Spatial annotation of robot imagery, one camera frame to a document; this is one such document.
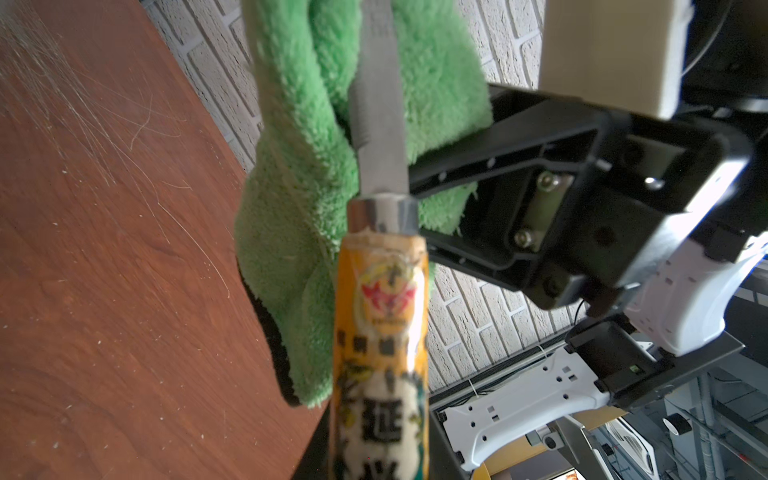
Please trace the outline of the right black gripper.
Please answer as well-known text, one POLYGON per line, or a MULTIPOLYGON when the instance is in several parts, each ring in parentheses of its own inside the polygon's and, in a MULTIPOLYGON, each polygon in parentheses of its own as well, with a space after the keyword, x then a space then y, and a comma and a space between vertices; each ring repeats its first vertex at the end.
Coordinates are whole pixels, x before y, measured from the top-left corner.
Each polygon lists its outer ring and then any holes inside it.
POLYGON ((491 84, 493 122, 409 169, 421 202, 476 185, 431 261, 542 309, 627 302, 685 241, 734 262, 767 230, 767 116, 697 106, 667 121, 491 84), (535 194, 543 206, 530 205, 535 194), (513 239, 546 220, 534 251, 513 239))

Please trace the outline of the green rag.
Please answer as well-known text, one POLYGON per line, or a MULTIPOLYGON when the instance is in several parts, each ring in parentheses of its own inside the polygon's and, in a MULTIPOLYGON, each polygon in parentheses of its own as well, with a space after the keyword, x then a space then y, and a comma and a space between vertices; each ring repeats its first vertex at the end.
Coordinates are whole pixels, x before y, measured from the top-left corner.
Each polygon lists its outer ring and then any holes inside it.
MULTIPOLYGON (((486 128, 488 88, 451 1, 393 3, 407 161, 486 128)), ((277 328, 287 401, 315 407, 332 389, 334 283, 346 205, 359 190, 345 130, 359 53, 355 1, 242 5, 263 128, 235 220, 244 283, 277 328)))

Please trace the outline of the wooden handle sickle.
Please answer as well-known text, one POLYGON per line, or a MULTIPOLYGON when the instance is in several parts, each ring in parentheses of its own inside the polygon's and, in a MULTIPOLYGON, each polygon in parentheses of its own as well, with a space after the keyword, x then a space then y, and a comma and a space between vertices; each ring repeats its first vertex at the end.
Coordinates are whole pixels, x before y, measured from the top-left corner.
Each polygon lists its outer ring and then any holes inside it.
POLYGON ((361 5, 349 90, 359 192, 338 259, 329 475, 424 479, 428 258, 408 185, 405 114, 393 8, 361 5))

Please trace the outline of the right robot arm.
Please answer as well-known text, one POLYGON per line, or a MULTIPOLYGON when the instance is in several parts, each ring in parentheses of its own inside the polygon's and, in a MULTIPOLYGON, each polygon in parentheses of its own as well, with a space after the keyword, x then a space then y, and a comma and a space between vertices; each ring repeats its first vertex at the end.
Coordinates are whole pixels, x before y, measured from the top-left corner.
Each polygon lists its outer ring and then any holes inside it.
POLYGON ((493 85, 492 124, 421 158, 422 201, 476 184, 431 259, 585 319, 540 364, 433 405, 432 474, 466 479, 563 417, 637 409, 741 345, 726 305, 767 252, 767 116, 695 105, 669 120, 493 85))

